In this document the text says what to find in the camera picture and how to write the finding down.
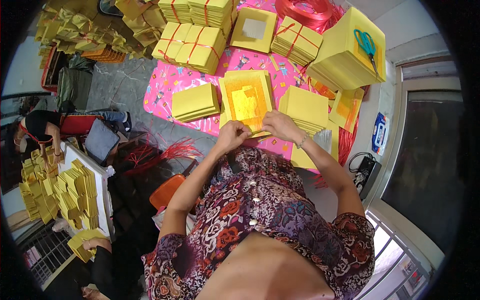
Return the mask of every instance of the woman's left hand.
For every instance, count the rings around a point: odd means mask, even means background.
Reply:
[[[59,154],[58,156],[55,153],[53,154],[53,163],[59,164],[60,159],[61,159],[61,154]]]
[[[240,146],[251,135],[250,128],[242,122],[230,120],[220,129],[218,140],[212,150],[223,155]]]

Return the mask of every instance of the teal scissor handle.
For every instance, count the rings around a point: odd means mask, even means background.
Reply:
[[[376,49],[375,49],[375,43],[373,42],[372,37],[368,34],[368,32],[362,32],[358,29],[353,30],[353,34],[355,35],[355,38],[357,39],[357,42],[360,46],[360,48],[363,49],[367,53],[367,55],[375,55]]]

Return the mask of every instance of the wet wipes package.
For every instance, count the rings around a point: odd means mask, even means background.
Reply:
[[[378,113],[373,127],[372,151],[378,155],[383,155],[387,143],[388,131],[390,129],[390,120],[386,116]]]

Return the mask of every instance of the pink tablecloth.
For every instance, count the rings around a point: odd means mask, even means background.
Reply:
[[[238,9],[243,6],[256,7],[275,12],[275,2],[273,0],[240,0]],[[281,19],[277,20],[277,28],[281,22]],[[214,76],[158,61],[158,65],[152,73],[150,83],[145,93],[144,109],[157,117],[175,124],[218,136],[219,114],[188,123],[182,123],[173,119],[171,115],[172,94],[206,83],[212,83],[218,86],[218,79],[223,77],[226,71],[234,70],[269,71],[272,80],[273,99],[276,107],[278,107],[280,97],[286,92],[290,85],[300,86],[300,88],[306,90],[309,89],[308,85],[304,82],[306,77],[302,79],[299,77],[298,71],[301,70],[301,66],[297,67],[278,54],[271,53],[271,55],[277,63],[278,71],[275,70],[274,63],[265,53],[237,47],[227,47],[220,57],[220,62],[218,63]],[[218,101],[221,102],[219,88],[217,88],[217,95]],[[286,159],[290,159],[292,146],[294,146],[291,142],[285,142],[273,136],[248,139],[244,144],[267,149],[283,155]]]

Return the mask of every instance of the floral blouse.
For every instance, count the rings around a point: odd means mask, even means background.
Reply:
[[[192,231],[167,234],[142,256],[149,299],[194,299],[252,230],[313,262],[336,299],[354,298],[375,267],[371,223],[353,213],[326,222],[289,161],[258,148],[234,152],[235,162],[220,159],[205,185]]]

